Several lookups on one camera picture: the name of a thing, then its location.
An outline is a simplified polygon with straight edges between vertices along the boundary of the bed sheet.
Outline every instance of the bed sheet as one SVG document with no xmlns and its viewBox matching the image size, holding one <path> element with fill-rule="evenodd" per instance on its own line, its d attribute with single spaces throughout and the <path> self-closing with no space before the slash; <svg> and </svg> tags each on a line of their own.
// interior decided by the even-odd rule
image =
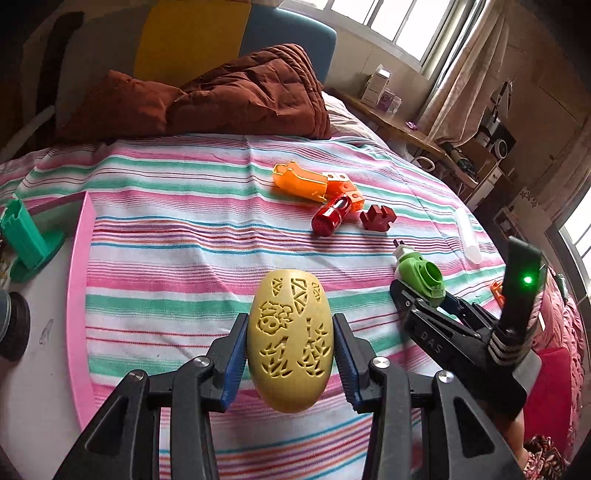
<svg viewBox="0 0 591 480">
<path fill-rule="evenodd" d="M 366 198 L 394 209 L 387 233 L 364 231 L 349 215 L 330 238 L 310 232 L 319 204 L 277 190 L 271 170 L 346 173 Z M 470 216 L 483 253 L 463 255 L 453 212 L 461 201 L 442 182 L 359 137 L 308 141 L 286 137 L 189 134 L 113 144 L 60 147 L 0 166 L 0 204 L 14 193 L 28 206 L 87 190 L 97 212 L 87 278 L 87 350 L 96 404 L 131 369 L 178 368 L 206 353 L 240 312 L 260 279 L 298 268 L 322 282 L 333 313 L 344 313 L 379 355 L 402 356 L 398 315 L 388 287 L 393 240 L 435 262 L 447 289 L 499 313 L 489 284 L 504 264 Z M 409 347 L 409 367 L 437 365 Z M 170 477 L 168 425 L 161 422 L 162 478 Z M 418 425 L 419 418 L 413 417 Z M 345 401 L 333 366 L 321 399 L 281 414 L 258 398 L 245 370 L 235 403 L 212 414 L 222 479 L 361 477 L 371 415 Z"/>
</svg>

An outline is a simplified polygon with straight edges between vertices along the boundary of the red plastic block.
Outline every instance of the red plastic block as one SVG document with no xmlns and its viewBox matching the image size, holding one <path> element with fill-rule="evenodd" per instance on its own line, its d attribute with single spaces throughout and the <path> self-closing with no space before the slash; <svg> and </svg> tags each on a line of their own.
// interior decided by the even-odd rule
<svg viewBox="0 0 591 480">
<path fill-rule="evenodd" d="M 324 205 L 312 219 L 312 230 L 319 236 L 331 236 L 350 212 L 351 199 L 342 193 Z"/>
<path fill-rule="evenodd" d="M 367 212 L 359 214 L 363 228 L 374 232 L 387 232 L 390 229 L 390 222 L 396 221 L 396 214 L 390 207 L 379 207 L 372 205 Z"/>
</svg>

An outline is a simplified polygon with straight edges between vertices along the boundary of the metal screw head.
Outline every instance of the metal screw head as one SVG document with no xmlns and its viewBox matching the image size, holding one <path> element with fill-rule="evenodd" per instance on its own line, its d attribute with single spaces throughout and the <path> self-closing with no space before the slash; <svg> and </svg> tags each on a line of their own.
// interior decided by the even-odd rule
<svg viewBox="0 0 591 480">
<path fill-rule="evenodd" d="M 139 382 L 144 377 L 144 372 L 141 370 L 132 370 L 127 374 L 132 382 Z"/>
<path fill-rule="evenodd" d="M 206 356 L 202 355 L 202 356 L 197 356 L 193 359 L 193 362 L 195 363 L 195 365 L 197 365 L 198 367 L 206 367 L 208 366 L 212 361 L 207 358 Z"/>
<path fill-rule="evenodd" d="M 377 356 L 371 360 L 373 365 L 378 368 L 388 368 L 390 366 L 390 360 L 384 356 Z"/>
<path fill-rule="evenodd" d="M 442 370 L 437 374 L 437 378 L 443 383 L 452 383 L 456 376 L 447 370 Z"/>
</svg>

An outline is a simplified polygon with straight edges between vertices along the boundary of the white pillow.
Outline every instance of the white pillow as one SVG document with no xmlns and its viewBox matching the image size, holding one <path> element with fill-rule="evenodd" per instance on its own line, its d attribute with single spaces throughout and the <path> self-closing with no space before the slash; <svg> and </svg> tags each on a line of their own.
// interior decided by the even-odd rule
<svg viewBox="0 0 591 480">
<path fill-rule="evenodd" d="M 331 136 L 351 136 L 367 138 L 376 142 L 378 145 L 388 148 L 384 140 L 377 136 L 367 125 L 349 112 L 345 104 L 338 98 L 322 92 L 324 104 L 329 113 L 330 118 L 330 134 Z"/>
</svg>

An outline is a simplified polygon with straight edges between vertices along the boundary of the green plastic object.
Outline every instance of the green plastic object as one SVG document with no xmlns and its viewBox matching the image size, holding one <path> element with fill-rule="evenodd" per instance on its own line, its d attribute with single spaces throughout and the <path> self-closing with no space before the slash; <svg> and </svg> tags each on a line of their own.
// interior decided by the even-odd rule
<svg viewBox="0 0 591 480">
<path fill-rule="evenodd" d="M 445 298 L 443 275 L 437 265 L 425 260 L 423 256 L 409 249 L 398 259 L 395 277 L 425 297 L 432 307 L 441 305 Z"/>
<path fill-rule="evenodd" d="M 66 239 L 61 230 L 43 234 L 33 222 L 22 201 L 8 202 L 0 229 L 6 241 L 18 254 L 10 270 L 11 280 L 23 283 L 33 278 L 58 253 Z"/>
</svg>

